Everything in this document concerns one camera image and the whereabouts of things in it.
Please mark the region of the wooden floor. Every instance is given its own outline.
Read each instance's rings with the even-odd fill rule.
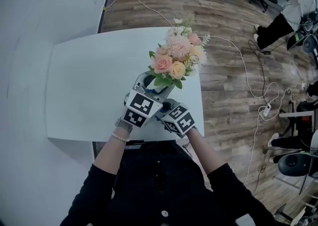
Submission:
[[[248,0],[140,0],[148,7],[159,11],[171,22],[173,18],[183,18],[188,14],[195,14],[193,31],[199,35],[210,33],[232,40],[241,50],[248,71],[250,86],[256,96],[261,96],[263,76],[258,59],[248,46],[252,39],[254,24],[267,26],[279,13],[279,9],[272,7],[267,13],[261,8],[248,3]],[[104,14],[101,32],[138,28],[169,26],[157,13],[146,9],[138,0],[117,0]],[[283,42],[280,39],[269,50]],[[211,144],[230,164],[238,178],[244,181],[251,155],[251,148],[256,128],[257,110],[264,105],[263,99],[253,98],[248,90],[240,54],[229,42],[213,38],[206,47],[209,55],[208,62],[200,70],[202,89],[205,140]],[[286,51],[286,45],[278,47],[272,55],[259,54],[263,64],[266,87],[270,82],[279,85],[279,99],[272,103],[270,116],[274,116],[280,104],[284,90],[292,85],[293,95],[299,103],[305,100],[305,93],[301,90],[301,80],[293,65],[295,61],[301,75],[306,80],[313,80],[317,72],[311,57],[301,50]],[[273,85],[266,95],[267,101],[277,95],[277,88]],[[290,95],[286,94],[282,108],[288,110]],[[307,193],[313,192],[315,187],[308,188],[303,196],[272,180],[278,174],[277,165],[269,163],[268,159],[274,151],[266,154],[266,171],[260,175],[258,188],[255,190],[257,176],[264,164],[262,148],[266,147],[269,138],[275,132],[281,132],[286,122],[278,117],[268,122],[259,122],[256,135],[255,149],[249,169],[246,186],[272,213],[281,205],[288,203],[286,211],[294,215],[301,208],[301,202]],[[300,184],[301,179],[292,179]]]

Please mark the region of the flower bouquet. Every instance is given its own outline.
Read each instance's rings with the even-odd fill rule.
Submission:
[[[194,16],[185,20],[174,19],[176,27],[171,28],[165,37],[165,44],[158,44],[156,52],[149,51],[152,64],[150,74],[155,76],[154,86],[171,86],[182,89],[185,76],[196,74],[196,65],[207,60],[204,46],[210,39],[207,34],[201,40],[192,33]]]

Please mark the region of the white wall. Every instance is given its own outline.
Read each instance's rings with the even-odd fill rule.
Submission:
[[[46,138],[55,44],[97,32],[105,0],[0,0],[0,219],[59,225],[93,160],[91,143]]]

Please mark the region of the black sleeve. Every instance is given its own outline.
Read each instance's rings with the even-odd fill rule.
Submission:
[[[69,214],[61,226],[99,225],[100,216],[106,210],[112,194],[116,175],[110,174],[92,164],[88,177],[73,200]]]
[[[228,209],[233,219],[249,214],[256,226],[276,225],[272,214],[238,180],[228,164],[211,172],[208,178],[218,201]]]

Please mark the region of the button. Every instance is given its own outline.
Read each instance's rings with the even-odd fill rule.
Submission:
[[[169,215],[168,212],[165,210],[161,211],[161,214],[163,217],[168,217],[168,215]]]

